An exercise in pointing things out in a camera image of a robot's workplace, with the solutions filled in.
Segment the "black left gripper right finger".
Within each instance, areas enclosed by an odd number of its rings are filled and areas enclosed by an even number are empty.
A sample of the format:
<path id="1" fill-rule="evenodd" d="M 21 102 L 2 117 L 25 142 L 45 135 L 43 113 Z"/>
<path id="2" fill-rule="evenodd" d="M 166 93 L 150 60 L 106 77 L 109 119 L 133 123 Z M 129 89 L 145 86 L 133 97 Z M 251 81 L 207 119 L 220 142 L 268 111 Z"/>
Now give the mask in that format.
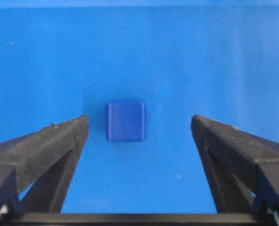
<path id="1" fill-rule="evenodd" d="M 191 132 L 217 212 L 271 214 L 279 224 L 279 143 L 198 114 Z"/>

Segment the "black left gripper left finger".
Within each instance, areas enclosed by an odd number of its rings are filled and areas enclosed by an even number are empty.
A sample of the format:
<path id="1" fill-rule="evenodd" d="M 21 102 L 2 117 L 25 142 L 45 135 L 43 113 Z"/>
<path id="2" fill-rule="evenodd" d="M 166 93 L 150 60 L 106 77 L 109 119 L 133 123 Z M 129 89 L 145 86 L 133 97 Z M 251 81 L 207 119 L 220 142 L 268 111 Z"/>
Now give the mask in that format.
<path id="1" fill-rule="evenodd" d="M 89 118 L 51 124 L 0 143 L 0 219 L 3 214 L 62 210 L 89 135 Z"/>

